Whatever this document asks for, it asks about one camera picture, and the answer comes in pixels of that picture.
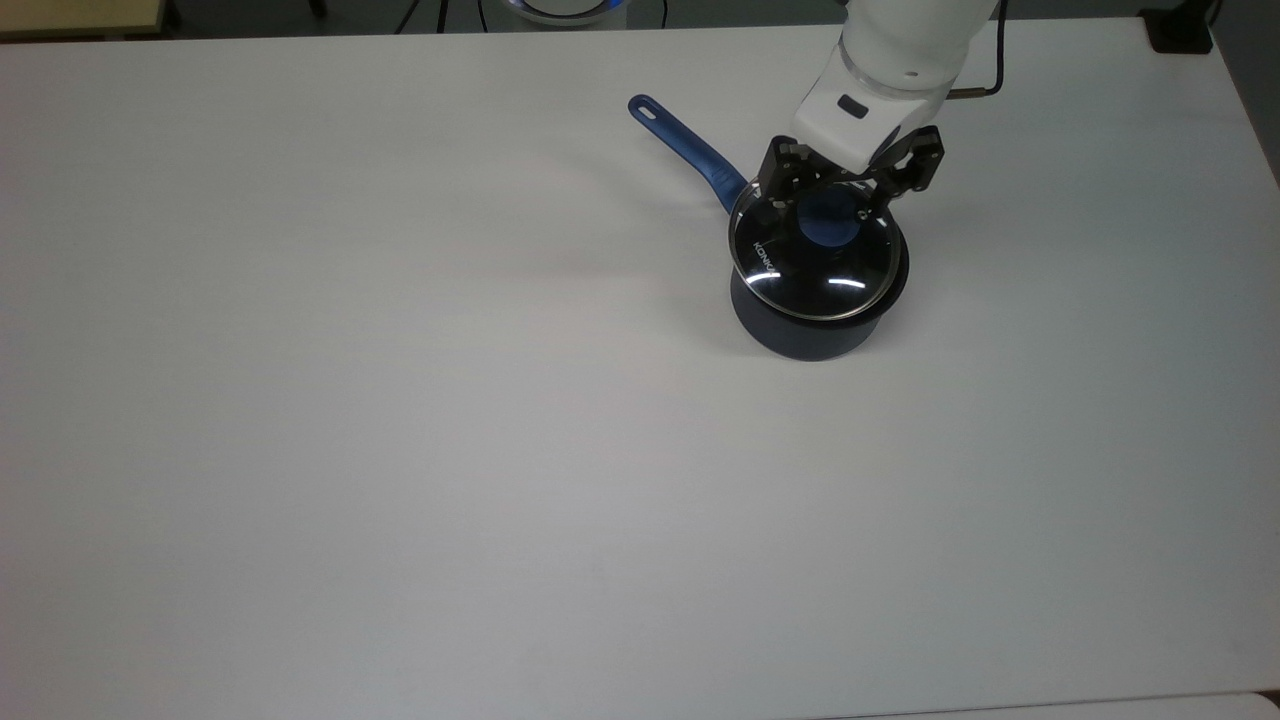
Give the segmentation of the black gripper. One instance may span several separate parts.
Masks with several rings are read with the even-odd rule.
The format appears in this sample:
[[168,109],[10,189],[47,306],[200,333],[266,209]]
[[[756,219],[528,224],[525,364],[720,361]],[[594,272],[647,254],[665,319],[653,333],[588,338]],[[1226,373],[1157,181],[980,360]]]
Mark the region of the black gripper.
[[908,192],[929,188],[945,156],[938,126],[924,126],[881,152],[860,172],[831,161],[796,138],[774,136],[756,173],[758,200],[753,219],[797,218],[800,200],[812,190],[832,184],[869,188],[870,217],[886,217],[888,205]]

